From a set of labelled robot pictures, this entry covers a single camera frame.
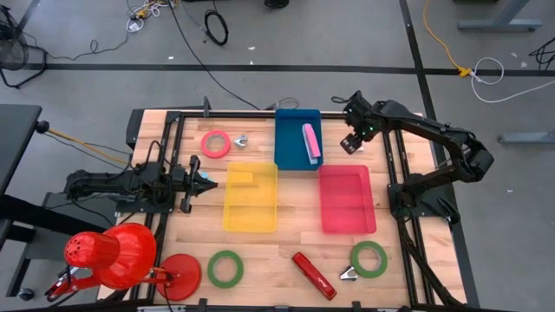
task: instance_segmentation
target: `blue plastic tray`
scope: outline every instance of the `blue plastic tray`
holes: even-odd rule
[[[322,157],[311,165],[303,137],[303,125],[310,123]],[[317,170],[323,163],[322,122],[317,109],[278,109],[274,162],[279,170]]]

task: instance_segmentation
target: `red lamp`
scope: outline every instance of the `red lamp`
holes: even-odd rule
[[[69,265],[89,268],[92,275],[57,283],[50,297],[98,285],[128,289],[137,283],[155,283],[160,294],[172,301],[192,295],[200,284],[200,264],[189,255],[170,256],[154,268],[156,241],[141,224],[121,224],[104,233],[82,232],[66,243],[64,256]]]

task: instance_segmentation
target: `red tray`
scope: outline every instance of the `red tray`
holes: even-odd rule
[[[319,173],[323,231],[374,233],[374,200],[368,167],[324,165]]]

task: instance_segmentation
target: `yellow bin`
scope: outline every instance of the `yellow bin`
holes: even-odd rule
[[[225,187],[224,230],[268,233],[278,218],[278,167],[230,163]]]

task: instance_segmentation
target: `gray floor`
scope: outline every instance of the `gray floor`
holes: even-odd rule
[[[129,0],[131,4],[138,0]],[[422,24],[424,0],[408,2],[425,68],[451,68],[442,47]],[[506,68],[535,69],[527,54],[551,39],[555,3],[530,2],[522,18],[541,18],[545,26],[534,33],[483,34],[459,32],[458,18],[494,15],[500,5],[479,5],[432,0],[428,21],[451,47],[455,60],[466,67],[481,57],[492,56]],[[16,20],[30,1],[1,0],[12,7]],[[187,3],[189,12],[202,20],[209,3]],[[125,37],[125,1],[42,0],[25,31],[54,55],[77,55],[88,50],[96,38],[101,48],[112,47]],[[285,10],[268,11],[262,1],[222,1],[219,10],[230,27],[230,41],[224,48],[210,42],[185,16],[177,11],[181,25],[199,57],[210,64],[277,65],[359,65],[414,66],[399,3],[390,0],[299,0]],[[129,38],[115,52],[85,56],[75,63],[102,64],[195,64],[175,28],[171,14],[162,10],[158,18]],[[29,71],[9,73],[16,81]],[[230,90],[266,107],[285,96],[300,100],[301,107],[337,110],[329,97],[348,96],[361,89],[370,101],[395,99],[411,110],[423,112],[415,75],[348,73],[233,73],[214,75]],[[550,146],[501,146],[499,133],[547,131],[552,129],[553,88],[500,104],[478,101],[469,80],[456,76],[429,75],[428,84],[438,120],[473,130],[493,153],[496,162],[478,183],[455,185],[467,237],[480,303],[484,308],[518,311],[551,310],[555,273],[555,212],[551,208],[553,178]],[[480,88],[487,99],[505,97],[535,87],[549,78],[509,77],[495,87]],[[0,86],[0,102],[37,104],[42,119],[53,128],[82,140],[124,149],[124,135],[131,109],[198,105],[204,95],[217,108],[247,109],[203,72],[186,71],[79,71],[51,70],[17,91]],[[65,176],[76,169],[114,169],[50,138],[36,135],[12,180],[9,194],[40,204],[45,192],[59,192]],[[13,243],[4,247],[0,263],[15,261],[7,250],[20,250]],[[63,264],[35,263],[27,287],[43,291]],[[0,266],[0,293],[7,287],[11,267]],[[76,296],[76,302],[94,295]],[[3,298],[5,309],[26,309],[44,305],[42,299],[21,302]]]

